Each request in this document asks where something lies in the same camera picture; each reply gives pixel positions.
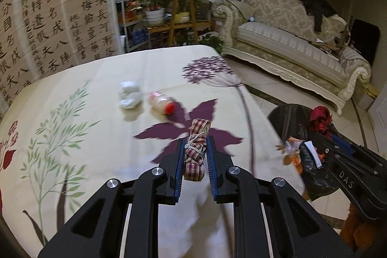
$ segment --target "sofa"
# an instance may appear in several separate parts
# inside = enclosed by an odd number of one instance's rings
[[[337,61],[310,44],[319,39],[335,45],[346,26],[338,15],[323,16],[321,32],[315,32],[314,17],[300,0],[217,0],[211,12],[223,21],[222,54],[320,94],[336,104],[339,116],[355,84],[365,86],[370,80],[370,64],[353,49],[345,47]]]

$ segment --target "sofa armrest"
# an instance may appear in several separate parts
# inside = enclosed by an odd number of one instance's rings
[[[349,100],[355,90],[356,82],[366,87],[371,78],[371,66],[367,60],[353,49],[346,47],[340,57],[340,65],[344,69],[347,85],[339,92],[342,100]]]
[[[233,38],[237,37],[238,27],[253,15],[253,8],[238,0],[217,0],[212,4],[211,12],[215,18],[225,19],[219,37],[225,46],[233,47]]]

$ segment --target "plaid ribbon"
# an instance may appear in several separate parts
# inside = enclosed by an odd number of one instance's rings
[[[192,121],[191,134],[185,145],[184,179],[200,182],[204,177],[203,160],[206,156],[206,137],[211,122],[206,119],[195,118]]]

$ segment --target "metal bolt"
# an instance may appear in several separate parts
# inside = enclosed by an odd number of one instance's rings
[[[161,175],[163,172],[164,170],[161,167],[155,167],[154,169],[152,169],[152,174],[155,176]]]
[[[116,179],[110,179],[106,185],[108,185],[109,188],[115,188],[119,184],[119,181]]]
[[[231,166],[228,171],[233,175],[237,175],[241,172],[241,169],[237,166]]]
[[[281,177],[277,177],[277,178],[274,178],[274,184],[276,184],[277,186],[282,187],[282,186],[285,186],[286,181],[283,178],[281,178]]]

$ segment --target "blue basket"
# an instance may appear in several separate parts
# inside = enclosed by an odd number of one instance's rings
[[[136,32],[131,33],[133,42],[137,45],[148,39],[148,32],[146,29],[141,29]]]

